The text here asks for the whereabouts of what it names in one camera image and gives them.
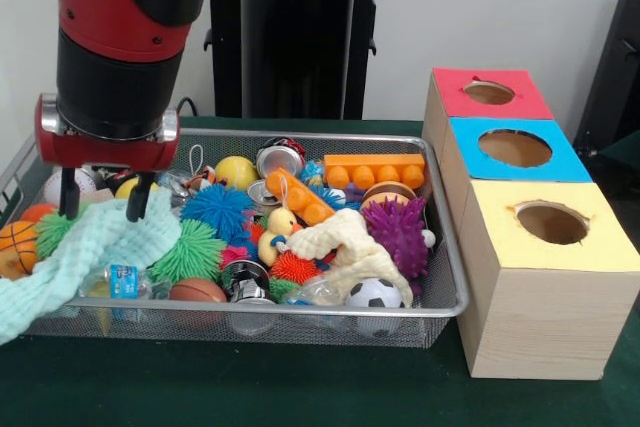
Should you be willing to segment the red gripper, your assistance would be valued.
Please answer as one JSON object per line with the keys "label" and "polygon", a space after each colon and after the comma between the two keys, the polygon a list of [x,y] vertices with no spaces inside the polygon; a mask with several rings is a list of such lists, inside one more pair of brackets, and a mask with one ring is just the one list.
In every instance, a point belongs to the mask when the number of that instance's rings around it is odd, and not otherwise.
{"label": "red gripper", "polygon": [[34,131],[41,159],[63,167],[59,215],[68,220],[78,216],[80,189],[75,169],[85,164],[126,167],[142,172],[129,194],[126,217],[137,222],[145,211],[155,173],[168,169],[179,144],[179,116],[174,108],[165,111],[159,128],[134,140],[109,140],[87,135],[67,123],[57,109],[57,96],[40,95],[35,108]]}

